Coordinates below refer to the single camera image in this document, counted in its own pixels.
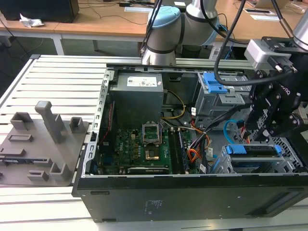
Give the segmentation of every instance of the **paper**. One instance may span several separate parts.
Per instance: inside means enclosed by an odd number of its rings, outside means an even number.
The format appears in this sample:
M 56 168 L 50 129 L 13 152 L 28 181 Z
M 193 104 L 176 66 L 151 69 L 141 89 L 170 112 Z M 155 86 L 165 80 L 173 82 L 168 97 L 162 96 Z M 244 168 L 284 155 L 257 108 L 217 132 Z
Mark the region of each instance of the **paper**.
M 175 1 L 174 4 L 175 4 L 176 6 L 186 6 L 185 3 L 182 2 L 182 1 Z
M 145 7 L 125 7 L 124 11 L 127 12 L 139 12 L 139 13 L 150 13 L 153 9 Z
M 157 87 L 156 77 L 130 76 L 127 78 L 128 87 Z
M 40 19 L 31 19 L 31 18 L 26 18 L 23 17 L 22 14 L 20 14 L 20 19 L 19 21 L 26 27 L 33 27 L 33 26 L 43 26 L 44 24 Z
M 250 15 L 250 16 L 255 20 L 279 22 L 279 18 L 277 16 L 265 16 L 265 15 Z

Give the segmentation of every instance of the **wooden desk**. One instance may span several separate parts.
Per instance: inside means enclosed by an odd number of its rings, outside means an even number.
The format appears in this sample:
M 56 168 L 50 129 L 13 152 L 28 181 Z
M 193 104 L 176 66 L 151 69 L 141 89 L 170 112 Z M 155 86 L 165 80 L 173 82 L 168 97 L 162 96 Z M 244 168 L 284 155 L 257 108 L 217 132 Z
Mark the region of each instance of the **wooden desk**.
M 228 27 L 231 26 L 238 11 L 237 8 L 240 6 L 240 4 L 241 4 L 240 1 L 237 0 L 217 1 L 216 9 L 218 13 L 224 13 L 227 16 Z M 246 8 L 252 8 L 252 6 L 246 3 L 245 9 Z M 282 10 L 283 17 L 286 19 L 286 21 L 289 23 L 292 29 L 295 28 L 296 24 L 302 18 L 302 14 L 296 13 L 294 11 L 297 10 L 290 9 L 289 7 L 286 7 L 285 9 Z M 283 38 L 287 37 L 286 32 L 283 30 L 279 22 L 255 20 L 250 16 L 252 14 L 255 13 L 246 13 L 245 11 L 242 12 L 241 17 L 233 31 L 236 39 L 240 40 L 260 39 L 263 36 L 283 37 Z M 226 22 L 223 15 L 220 15 L 219 18 L 221 23 L 225 25 Z M 219 36 L 217 37 L 217 41 L 223 41 L 223 38 Z
M 148 13 L 125 12 L 124 7 L 112 4 L 103 7 L 87 8 L 87 4 L 80 4 L 79 14 L 73 23 L 59 23 L 55 33 L 105 35 L 105 36 L 133 36 L 144 37 Z
M 96 42 L 97 40 L 135 42 L 140 42 L 143 40 L 148 13 L 125 12 L 124 7 L 113 5 L 113 2 L 110 3 L 111 5 L 103 5 L 103 7 L 97 7 L 101 6 L 97 4 L 90 4 L 92 8 L 89 8 L 89 5 L 86 4 L 88 0 L 79 1 L 80 3 L 85 4 L 79 5 L 79 15 L 71 24 L 44 22 L 45 26 L 27 28 L 18 21 L 6 21 L 3 18 L 3 15 L 2 20 L 15 36 L 53 39 L 58 55 L 64 55 L 62 39 L 66 38 L 93 40 L 95 50 L 98 50 Z M 217 1 L 216 9 L 218 13 L 226 14 L 228 18 L 228 26 L 231 26 L 238 11 L 237 8 L 239 5 L 240 2 L 236 0 Z M 295 13 L 293 9 L 282 10 L 282 14 L 292 29 L 295 28 L 296 24 L 302 17 L 302 14 Z M 134 23 L 129 22 L 121 17 L 112 15 L 122 16 Z M 224 17 L 220 16 L 219 18 L 221 23 L 225 24 Z M 1 35 L 10 36 L 10 33 L 5 30 L 3 25 L 0 25 L 0 36 Z M 260 39 L 263 36 L 287 36 L 279 22 L 254 20 L 250 14 L 246 12 L 242 12 L 240 20 L 235 27 L 234 35 L 236 39 L 241 40 L 250 40 L 256 38 Z M 222 41 L 223 38 L 217 36 L 214 45 L 221 46 Z

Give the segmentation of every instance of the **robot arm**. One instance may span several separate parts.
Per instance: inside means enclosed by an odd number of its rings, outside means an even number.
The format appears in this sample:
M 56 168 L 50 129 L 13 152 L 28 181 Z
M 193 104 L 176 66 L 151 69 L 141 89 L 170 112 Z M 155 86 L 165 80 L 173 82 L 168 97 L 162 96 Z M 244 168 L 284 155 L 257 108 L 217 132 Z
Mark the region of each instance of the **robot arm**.
M 217 0 L 202 1 L 206 15 L 218 26 Z M 161 7 L 147 40 L 142 64 L 176 65 L 174 50 L 177 45 L 207 45 L 215 37 L 216 32 L 202 14 L 200 0 L 193 0 L 186 13 L 180 13 L 176 7 Z

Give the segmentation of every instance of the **yellow wire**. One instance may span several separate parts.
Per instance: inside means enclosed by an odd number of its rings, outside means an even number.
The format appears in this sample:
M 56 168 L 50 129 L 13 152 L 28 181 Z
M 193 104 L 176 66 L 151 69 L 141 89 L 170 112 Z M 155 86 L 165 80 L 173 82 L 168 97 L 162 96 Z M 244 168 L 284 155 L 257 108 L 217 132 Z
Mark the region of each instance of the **yellow wire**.
M 167 90 L 167 91 L 169 91 L 169 92 L 171 92 L 172 94 L 174 94 L 174 95 L 177 97 L 177 99 L 181 101 L 181 103 L 182 103 L 182 105 L 183 105 L 183 110 L 182 110 L 182 112 L 181 112 L 180 115 L 177 115 L 177 116 L 165 116 L 165 117 L 162 117 L 162 119 L 177 119 L 177 118 L 180 118 L 180 117 L 181 117 L 182 115 L 184 115 L 184 113 L 185 113 L 185 104 L 184 104 L 184 102 L 181 100 L 181 98 L 180 98 L 176 93 L 174 93 L 174 92 L 171 91 L 171 90 Z

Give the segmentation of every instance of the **green motherboard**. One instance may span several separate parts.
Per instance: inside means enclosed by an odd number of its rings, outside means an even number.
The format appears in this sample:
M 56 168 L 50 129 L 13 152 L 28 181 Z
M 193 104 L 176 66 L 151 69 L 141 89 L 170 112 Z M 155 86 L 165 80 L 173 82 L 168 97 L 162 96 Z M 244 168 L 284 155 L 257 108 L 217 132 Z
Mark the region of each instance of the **green motherboard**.
M 191 143 L 189 131 L 181 134 L 187 150 Z M 145 136 L 146 139 L 157 139 L 156 131 L 148 131 Z M 168 130 L 160 130 L 159 138 L 159 145 L 143 145 L 142 129 L 119 129 L 116 132 L 112 160 L 106 164 L 106 155 L 102 153 L 99 167 L 103 169 L 104 175 L 126 174 L 130 167 L 161 167 L 167 168 L 169 174 L 172 174 Z

